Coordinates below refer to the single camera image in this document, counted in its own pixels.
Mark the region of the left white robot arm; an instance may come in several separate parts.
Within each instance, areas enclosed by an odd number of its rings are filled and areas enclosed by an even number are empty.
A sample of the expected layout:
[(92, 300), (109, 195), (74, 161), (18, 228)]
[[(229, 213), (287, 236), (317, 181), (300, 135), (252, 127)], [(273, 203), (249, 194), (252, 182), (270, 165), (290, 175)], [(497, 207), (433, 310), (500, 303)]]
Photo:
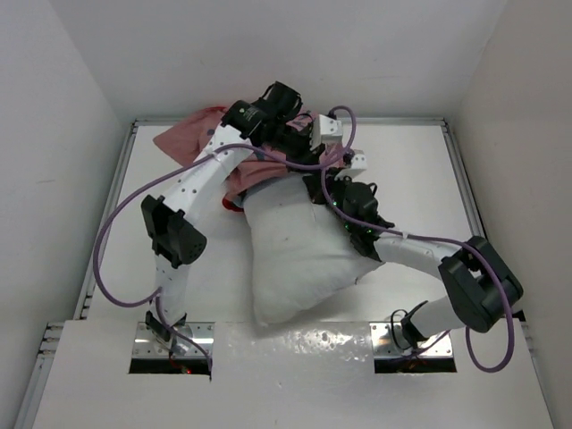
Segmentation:
[(156, 256), (158, 293), (147, 311), (147, 327), (162, 341), (186, 320), (183, 308), (190, 266), (206, 249), (196, 228), (200, 212), (240, 164), (274, 161), (293, 171), (316, 168), (323, 151), (309, 123), (297, 128), (302, 97), (276, 81), (256, 101), (239, 100), (223, 111), (214, 131), (186, 172), (163, 195), (146, 196), (141, 211)]

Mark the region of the white pillow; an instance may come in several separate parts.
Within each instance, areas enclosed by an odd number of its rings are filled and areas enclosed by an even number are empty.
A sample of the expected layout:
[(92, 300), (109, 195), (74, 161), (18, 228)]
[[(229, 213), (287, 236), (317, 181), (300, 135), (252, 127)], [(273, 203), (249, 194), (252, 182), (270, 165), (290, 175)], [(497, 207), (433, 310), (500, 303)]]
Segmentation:
[(359, 255), (340, 220), (311, 202), (299, 175), (255, 186), (243, 209), (253, 248), (253, 311), (260, 325), (286, 323), (382, 266)]

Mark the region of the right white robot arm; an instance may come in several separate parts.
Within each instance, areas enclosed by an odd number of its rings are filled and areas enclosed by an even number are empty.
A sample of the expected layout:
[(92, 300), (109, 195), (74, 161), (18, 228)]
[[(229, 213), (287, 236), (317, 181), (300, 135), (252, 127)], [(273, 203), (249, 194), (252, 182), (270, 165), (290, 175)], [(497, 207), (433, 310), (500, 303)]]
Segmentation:
[(523, 297), (520, 281), (486, 238), (460, 242), (399, 232), (378, 213), (376, 184), (337, 179), (335, 173), (312, 173), (303, 182), (312, 202), (342, 220), (358, 254), (427, 273), (446, 290), (444, 298), (424, 301), (401, 319), (409, 347), (453, 329), (488, 332)]

